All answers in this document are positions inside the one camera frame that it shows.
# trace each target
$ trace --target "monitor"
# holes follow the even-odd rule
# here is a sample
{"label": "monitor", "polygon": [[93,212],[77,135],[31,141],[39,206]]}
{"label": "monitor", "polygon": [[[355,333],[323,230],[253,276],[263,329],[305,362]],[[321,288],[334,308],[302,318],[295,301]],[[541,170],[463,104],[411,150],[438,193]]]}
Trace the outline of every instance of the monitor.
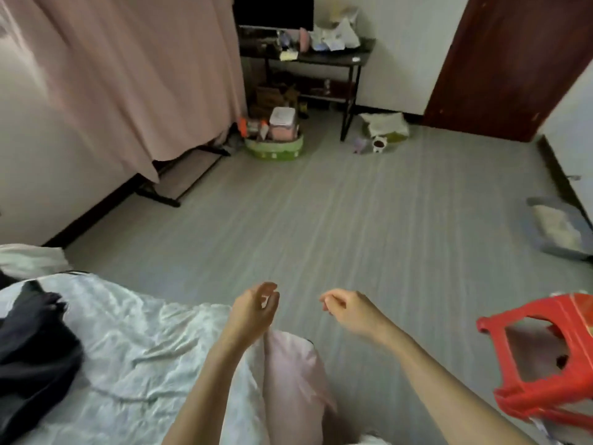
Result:
{"label": "monitor", "polygon": [[235,0],[235,22],[242,27],[313,30],[314,0]]}

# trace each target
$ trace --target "red plastic stool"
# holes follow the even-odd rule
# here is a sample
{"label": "red plastic stool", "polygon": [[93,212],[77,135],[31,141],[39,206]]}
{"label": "red plastic stool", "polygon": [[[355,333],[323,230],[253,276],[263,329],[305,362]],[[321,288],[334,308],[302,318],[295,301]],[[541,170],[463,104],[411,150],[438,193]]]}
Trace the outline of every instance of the red plastic stool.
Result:
{"label": "red plastic stool", "polygon": [[[519,376],[505,328],[528,317],[551,322],[550,330],[564,338],[570,354],[561,374],[526,383]],[[589,333],[593,295],[538,299],[502,314],[481,317],[476,326],[490,334],[496,350],[502,386],[494,390],[494,397],[502,411],[524,421],[531,417],[547,419],[593,432],[593,417],[560,408],[593,397],[593,336]]]}

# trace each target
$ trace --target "pink fabric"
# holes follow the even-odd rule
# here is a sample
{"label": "pink fabric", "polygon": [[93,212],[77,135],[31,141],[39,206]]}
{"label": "pink fabric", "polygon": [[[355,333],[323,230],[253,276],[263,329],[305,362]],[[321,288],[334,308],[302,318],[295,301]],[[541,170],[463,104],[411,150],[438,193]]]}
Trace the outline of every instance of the pink fabric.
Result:
{"label": "pink fabric", "polygon": [[336,411],[313,344],[283,331],[265,338],[264,400],[271,445],[322,445],[326,407]]}
{"label": "pink fabric", "polygon": [[71,123],[154,181],[246,111],[233,0],[4,2]]}

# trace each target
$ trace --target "pink curtain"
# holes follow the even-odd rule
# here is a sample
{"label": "pink curtain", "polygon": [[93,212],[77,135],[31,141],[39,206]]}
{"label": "pink curtain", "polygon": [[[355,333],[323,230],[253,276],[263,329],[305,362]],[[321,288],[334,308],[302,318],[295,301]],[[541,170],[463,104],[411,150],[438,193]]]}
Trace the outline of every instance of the pink curtain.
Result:
{"label": "pink curtain", "polygon": [[246,111],[233,0],[3,0],[52,101],[153,181]]}

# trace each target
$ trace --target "brown door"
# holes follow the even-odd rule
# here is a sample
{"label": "brown door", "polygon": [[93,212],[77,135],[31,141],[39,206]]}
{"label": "brown door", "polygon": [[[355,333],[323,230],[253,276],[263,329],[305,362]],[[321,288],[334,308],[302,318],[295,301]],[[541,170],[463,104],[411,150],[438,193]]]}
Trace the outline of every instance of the brown door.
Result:
{"label": "brown door", "polygon": [[593,0],[469,0],[424,124],[530,141],[592,58]]}

